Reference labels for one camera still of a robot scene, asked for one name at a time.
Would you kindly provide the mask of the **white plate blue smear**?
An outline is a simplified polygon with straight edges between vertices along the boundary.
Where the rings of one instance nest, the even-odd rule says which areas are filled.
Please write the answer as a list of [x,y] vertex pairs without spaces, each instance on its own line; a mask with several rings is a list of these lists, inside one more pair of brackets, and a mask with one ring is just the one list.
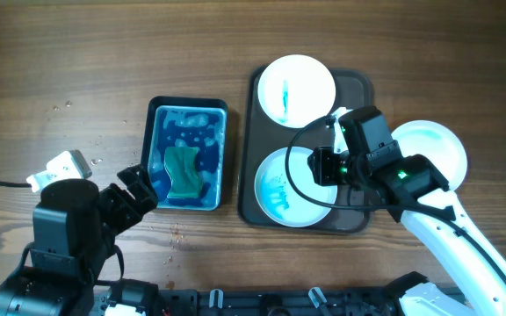
[[460,139],[447,127],[429,120],[415,120],[397,127],[392,136],[404,156],[426,156],[456,190],[468,170],[466,150]]

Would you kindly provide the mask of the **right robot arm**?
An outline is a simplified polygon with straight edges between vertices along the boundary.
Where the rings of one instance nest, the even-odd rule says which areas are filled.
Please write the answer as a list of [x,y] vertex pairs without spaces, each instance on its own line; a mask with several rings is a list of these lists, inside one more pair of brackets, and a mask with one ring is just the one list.
[[466,298],[441,293],[419,273],[392,282],[388,298],[401,315],[506,315],[506,260],[459,201],[467,172],[461,141],[448,128],[411,121],[389,130],[374,106],[324,116],[334,145],[318,147],[307,163],[314,182],[349,185],[386,210],[438,260]]

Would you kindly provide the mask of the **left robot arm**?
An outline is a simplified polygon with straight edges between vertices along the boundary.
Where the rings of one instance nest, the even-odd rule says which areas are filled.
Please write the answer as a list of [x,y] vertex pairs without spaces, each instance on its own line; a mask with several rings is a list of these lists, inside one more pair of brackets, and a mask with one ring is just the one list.
[[33,242],[0,285],[0,315],[86,315],[94,288],[112,256],[121,257],[118,235],[157,207],[141,165],[118,173],[125,185],[103,190],[86,179],[65,179],[40,193],[33,212]]

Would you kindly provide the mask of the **green scouring sponge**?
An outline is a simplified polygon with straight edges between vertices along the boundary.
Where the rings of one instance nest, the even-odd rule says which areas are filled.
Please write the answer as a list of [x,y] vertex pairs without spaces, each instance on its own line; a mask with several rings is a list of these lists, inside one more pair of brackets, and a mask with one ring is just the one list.
[[164,167],[170,177],[168,198],[198,198],[203,182],[196,170],[197,147],[167,147]]

